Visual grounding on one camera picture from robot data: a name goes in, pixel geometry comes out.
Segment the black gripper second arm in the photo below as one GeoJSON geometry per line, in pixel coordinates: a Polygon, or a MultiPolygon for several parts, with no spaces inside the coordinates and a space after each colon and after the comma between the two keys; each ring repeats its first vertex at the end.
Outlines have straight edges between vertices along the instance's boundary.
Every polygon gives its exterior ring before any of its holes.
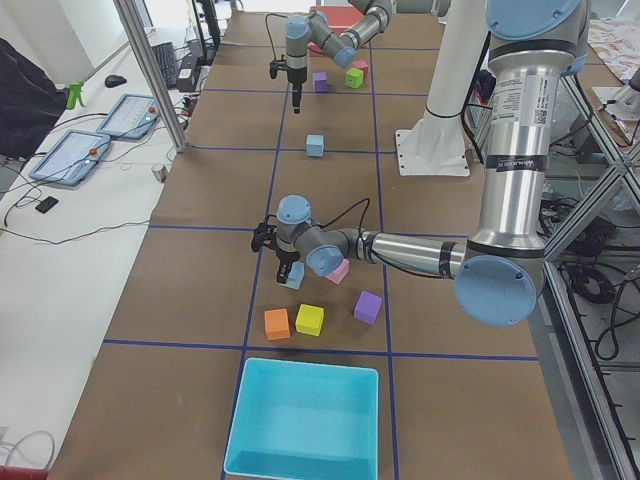
{"type": "Polygon", "coordinates": [[[292,84],[292,107],[295,114],[301,112],[302,85],[307,81],[307,56],[291,56],[283,54],[269,63],[269,75],[275,79],[279,71],[287,74],[287,81],[292,84]]]}

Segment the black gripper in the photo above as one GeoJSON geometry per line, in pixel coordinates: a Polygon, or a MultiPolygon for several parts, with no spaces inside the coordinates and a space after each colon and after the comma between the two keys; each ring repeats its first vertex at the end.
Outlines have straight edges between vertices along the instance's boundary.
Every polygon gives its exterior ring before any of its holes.
{"type": "Polygon", "coordinates": [[[283,249],[278,244],[276,226],[268,223],[259,223],[253,230],[251,250],[254,253],[259,253],[262,248],[267,248],[275,253],[276,258],[280,261],[277,271],[277,282],[286,285],[294,262],[300,260],[300,254],[297,251],[283,249]]]}

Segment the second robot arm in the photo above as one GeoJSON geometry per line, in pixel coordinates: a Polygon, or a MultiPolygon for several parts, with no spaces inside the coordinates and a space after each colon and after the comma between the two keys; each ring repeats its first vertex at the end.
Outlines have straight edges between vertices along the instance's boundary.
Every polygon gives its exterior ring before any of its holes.
{"type": "MultiPolygon", "coordinates": [[[[317,10],[291,15],[285,22],[285,54],[269,64],[272,78],[284,71],[291,85],[293,112],[301,110],[303,85],[308,76],[308,44],[342,69],[350,67],[357,50],[386,30],[392,16],[389,1],[353,1],[362,18],[341,34],[335,33],[317,10]]],[[[276,281],[287,283],[293,265],[302,261],[318,276],[327,277],[347,258],[369,260],[374,236],[360,225],[328,230],[312,218],[309,201],[300,195],[282,198],[274,215],[266,215],[253,231],[251,248],[275,252],[279,260],[276,281]]]]}

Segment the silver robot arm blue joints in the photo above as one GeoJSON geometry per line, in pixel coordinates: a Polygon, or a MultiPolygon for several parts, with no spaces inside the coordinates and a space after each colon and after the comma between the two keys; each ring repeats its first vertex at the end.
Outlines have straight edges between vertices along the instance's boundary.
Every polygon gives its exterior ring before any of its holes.
{"type": "MultiPolygon", "coordinates": [[[[447,20],[452,1],[389,2],[391,19],[394,14],[428,12],[447,20]]],[[[560,79],[585,63],[591,5],[484,2],[488,38],[476,71],[488,66],[496,85],[482,157],[484,190],[477,231],[460,245],[364,229],[374,236],[371,258],[349,259],[451,279],[456,299],[469,316],[492,326],[510,326],[531,314],[543,286],[545,245],[537,221],[554,103],[560,79]]]]}

